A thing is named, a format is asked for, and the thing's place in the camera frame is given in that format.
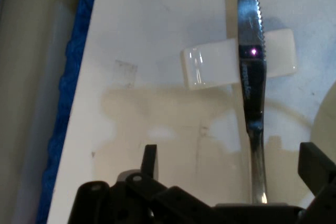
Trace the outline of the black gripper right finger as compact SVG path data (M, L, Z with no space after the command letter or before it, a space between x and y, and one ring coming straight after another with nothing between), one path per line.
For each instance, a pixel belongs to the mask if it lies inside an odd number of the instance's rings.
M314 195L298 223L335 223L335 163L314 143L301 143L298 174Z

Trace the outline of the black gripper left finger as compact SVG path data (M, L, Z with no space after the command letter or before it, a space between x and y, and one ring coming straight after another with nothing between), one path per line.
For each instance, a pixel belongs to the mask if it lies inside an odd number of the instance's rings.
M179 187L155 178L157 146L147 145L139 170L113 186L95 181L78 188L69 223L212 223L213 210Z

